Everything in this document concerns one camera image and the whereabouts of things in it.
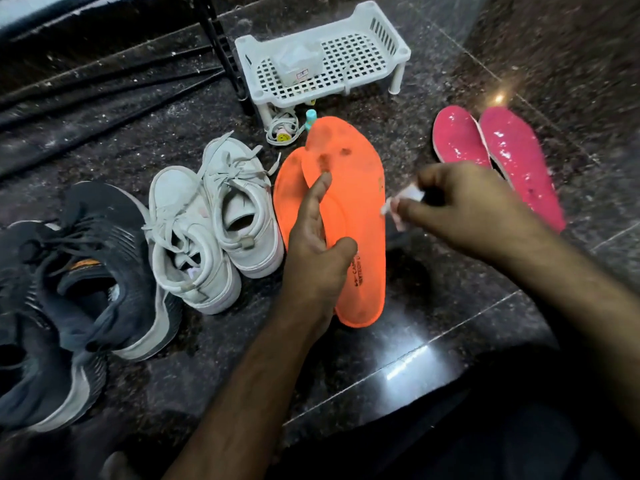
orange insole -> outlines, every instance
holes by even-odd
[[[340,321],[351,327],[375,322],[384,307],[386,262],[384,170],[370,142],[347,122],[316,120],[304,148],[293,151],[276,179],[273,201],[285,245],[308,188],[322,172],[332,184],[320,204],[327,247],[349,236],[358,254],[336,305]]]

white sneaker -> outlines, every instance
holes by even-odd
[[[204,314],[220,313],[240,295],[240,275],[213,233],[211,206],[196,173],[160,171],[149,190],[151,268],[158,284]]]
[[[209,195],[220,247],[245,276],[262,278],[273,273],[284,257],[269,181],[280,158],[265,171],[255,156],[262,147],[251,150],[230,138],[231,133],[206,146],[198,176]]]

person's left hand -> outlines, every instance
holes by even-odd
[[[331,185],[331,174],[323,173],[309,189],[289,234],[289,251],[284,266],[281,298],[304,310],[316,339],[329,327],[333,307],[347,278],[347,270],[358,245],[343,237],[327,250],[320,201]]]

dark granite floor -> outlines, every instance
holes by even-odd
[[[233,38],[271,38],[347,16],[357,1],[261,0],[222,22]],[[390,96],[384,83],[374,84],[346,98],[322,99],[316,110],[349,121],[370,139],[385,167],[387,192],[433,161],[431,125],[441,108],[460,104],[478,115],[504,95],[543,144],[568,221],[565,236],[640,285],[638,1],[375,1],[412,49],[402,91]],[[202,40],[194,27],[85,71]],[[213,63],[203,56],[166,71]],[[56,144],[170,90],[143,91],[4,135],[2,157]],[[231,129],[247,144],[264,143],[263,131],[242,114],[224,80],[1,183],[0,223],[55,218],[64,188],[88,178],[146,200],[158,170],[171,164],[197,169],[206,142]],[[276,155],[266,148],[260,158],[267,167]],[[136,365],[112,360],[106,393],[92,414],[120,411],[132,420],[130,451],[162,448],[169,461],[260,329],[279,287],[279,272],[245,280],[241,298],[226,313],[187,311],[178,337],[155,358]],[[334,323],[312,350],[282,444],[379,418],[455,379],[479,354],[525,342],[554,339],[514,284],[430,236],[414,235],[388,254],[380,319],[361,330]],[[153,476],[163,465],[147,465],[147,472]]]

black shoe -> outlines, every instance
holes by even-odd
[[[0,233],[0,426],[7,429],[69,424],[91,407],[106,380],[103,358],[74,363],[71,352],[59,348],[36,300],[35,265],[23,263],[21,253],[33,254],[35,242],[53,235],[37,221]]]
[[[182,303],[156,284],[142,226],[148,210],[112,185],[69,188],[62,229],[43,242],[38,300],[76,354],[151,357],[178,331]]]

